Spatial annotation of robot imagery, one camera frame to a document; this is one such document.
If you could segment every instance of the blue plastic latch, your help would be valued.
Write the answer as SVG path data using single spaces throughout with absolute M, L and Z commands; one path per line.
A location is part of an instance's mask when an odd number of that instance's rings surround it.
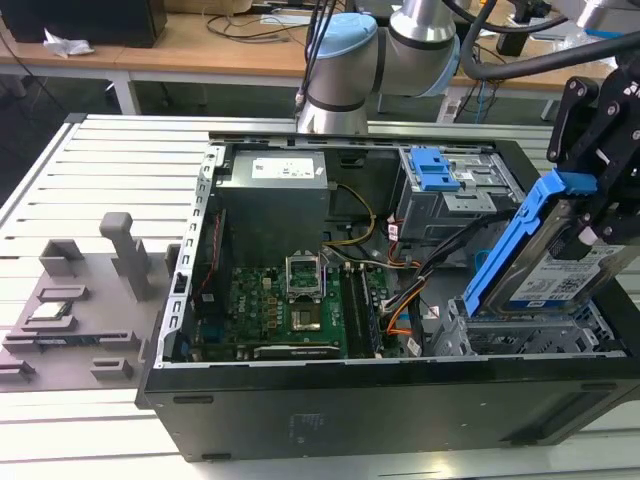
M 531 237 L 542 224 L 542 207 L 557 194 L 592 195 L 598 190 L 596 178 L 586 173 L 558 172 L 553 169 L 539 178 L 520 205 L 518 213 L 511 220 L 496 246 L 482 264 L 464 292 L 464 303 L 469 315 L 474 315 L 480 307 L 481 296 L 496 275 L 502 271 L 511 254 L 527 237 Z
M 412 147 L 411 163 L 423 191 L 457 192 L 458 182 L 451 175 L 449 160 L 435 147 Z

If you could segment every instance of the wooden table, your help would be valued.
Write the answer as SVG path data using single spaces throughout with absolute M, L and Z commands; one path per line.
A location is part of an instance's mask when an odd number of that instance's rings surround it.
M 492 14 L 494 23 L 502 23 L 512 12 L 506 0 L 500 0 Z M 235 19 L 246 23 L 248 18 Z M 216 24 L 224 28 L 224 20 Z M 273 25 L 252 23 L 243 28 L 231 27 L 229 33 L 252 34 L 273 30 Z M 39 76 L 71 78 L 101 78 L 114 83 L 123 114 L 138 114 L 140 108 L 135 95 L 134 81 L 185 82 L 201 84 L 239 84 L 259 86 L 297 87 L 304 73 L 303 47 L 306 29 L 290 31 L 293 38 L 280 33 L 289 41 L 275 44 L 246 44 L 212 34 L 205 19 L 193 14 L 170 14 L 162 37 L 152 49 L 97 46 L 96 53 L 63 59 L 39 44 L 10 45 L 23 63 Z M 497 36 L 484 38 L 483 46 L 495 48 Z M 523 57 L 548 53 L 551 44 L 530 39 Z M 588 64 L 531 77 L 509 80 L 497 92 L 500 97 L 558 100 L 564 84 L 573 75 L 602 80 L 610 69 L 603 64 Z M 0 45 L 0 74 L 24 74 L 13 57 Z M 451 122 L 462 98 L 475 82 L 457 75 L 451 82 L 442 103 L 439 121 Z

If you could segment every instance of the sticker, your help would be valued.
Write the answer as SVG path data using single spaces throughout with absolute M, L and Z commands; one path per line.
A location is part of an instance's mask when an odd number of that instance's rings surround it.
M 398 226 L 397 225 L 389 225 L 389 240 L 393 242 L 398 241 Z
M 427 307 L 427 313 L 422 315 L 423 320 L 438 320 L 440 318 L 440 307 L 431 306 Z
M 453 178 L 456 180 L 475 180 L 475 178 L 473 178 L 473 174 L 469 172 L 453 172 Z
M 313 179 L 312 158 L 256 158 L 251 178 Z
M 526 308 L 536 308 L 546 301 L 572 300 L 600 272 L 600 261 L 623 248 L 595 246 L 582 260 L 556 260 L 547 253 L 515 291 L 511 301 L 529 302 L 524 305 Z
M 418 345 L 418 342 L 416 342 L 413 337 L 409 337 L 409 340 L 407 340 L 407 348 L 414 357 L 419 357 L 422 353 L 420 345 Z

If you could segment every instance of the yellow wire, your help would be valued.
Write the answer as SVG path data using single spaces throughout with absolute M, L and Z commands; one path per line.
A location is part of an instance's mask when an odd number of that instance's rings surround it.
M 422 289 L 424 288 L 424 286 L 426 284 L 427 284 L 427 282 L 425 281 L 420 288 L 418 288 L 415 292 L 413 292 L 411 295 L 409 295 L 409 297 L 402 303 L 402 305 L 400 305 L 398 307 L 396 312 L 391 317 L 391 320 L 389 321 L 389 325 L 387 326 L 387 333 L 388 334 L 391 334 L 391 333 L 396 333 L 396 334 L 397 333 L 407 333 L 406 330 L 402 330 L 402 329 L 398 330 L 398 329 L 394 329 L 393 327 L 395 326 L 396 320 L 398 319 L 398 317 L 400 316 L 402 311 L 406 308 L 407 305 L 409 305 L 409 303 L 411 303 L 411 300 L 416 298 L 416 296 L 420 295 L 420 292 L 422 291 Z
M 373 213 L 373 209 L 369 206 L 369 204 L 365 201 L 365 199 L 362 198 L 360 194 L 356 192 L 353 188 L 351 188 L 348 185 L 344 185 L 342 183 L 338 183 L 338 187 L 342 187 L 346 190 L 349 190 L 351 193 L 353 193 L 353 196 L 356 197 L 358 200 L 360 200 L 360 202 L 365 206 L 365 208 L 369 212 L 369 218 L 370 218 L 369 228 L 367 228 L 367 231 L 364 235 L 358 238 L 354 238 L 353 240 L 334 240 L 331 242 L 324 242 L 323 245 L 333 245 L 333 246 L 354 245 L 362 242 L 363 240 L 366 240 L 371 236 L 374 228 L 376 227 L 376 216 Z

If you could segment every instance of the ram slot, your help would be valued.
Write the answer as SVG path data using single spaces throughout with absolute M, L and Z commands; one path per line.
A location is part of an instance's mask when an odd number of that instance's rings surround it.
M 340 271 L 340 289 L 349 358 L 373 357 L 368 326 L 368 308 L 361 276 L 358 273 L 342 269 Z

